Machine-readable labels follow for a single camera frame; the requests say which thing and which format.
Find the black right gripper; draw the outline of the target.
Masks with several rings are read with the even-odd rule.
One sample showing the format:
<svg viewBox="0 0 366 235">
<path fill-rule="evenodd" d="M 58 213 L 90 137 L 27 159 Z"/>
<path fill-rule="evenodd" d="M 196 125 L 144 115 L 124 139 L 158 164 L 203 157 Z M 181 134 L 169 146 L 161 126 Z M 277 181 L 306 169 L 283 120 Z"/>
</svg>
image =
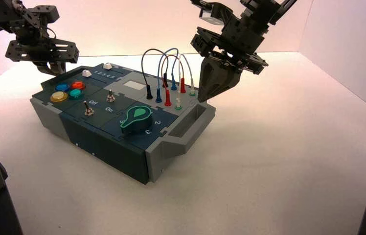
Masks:
<svg viewBox="0 0 366 235">
<path fill-rule="evenodd" d="M 258 75 L 268 66 L 256 54 L 268 28 L 267 20 L 246 15 L 228 19 L 221 34 L 197 28 L 191 45 L 205 58 L 201 64 L 199 102 L 236 86 L 242 70 Z"/>
</svg>

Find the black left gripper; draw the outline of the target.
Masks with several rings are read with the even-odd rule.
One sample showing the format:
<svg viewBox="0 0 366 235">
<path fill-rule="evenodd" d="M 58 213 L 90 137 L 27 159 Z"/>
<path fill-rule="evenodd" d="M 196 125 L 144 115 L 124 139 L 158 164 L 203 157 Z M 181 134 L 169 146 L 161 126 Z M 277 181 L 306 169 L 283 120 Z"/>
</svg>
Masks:
<svg viewBox="0 0 366 235">
<path fill-rule="evenodd" d="M 74 42 L 54 38 L 44 38 L 36 45 L 23 45 L 13 40 L 9 43 L 5 57 L 14 62 L 35 62 L 38 71 L 49 75 L 66 73 L 66 63 L 77 63 L 79 50 Z M 52 62 L 52 70 L 47 65 Z"/>
</svg>

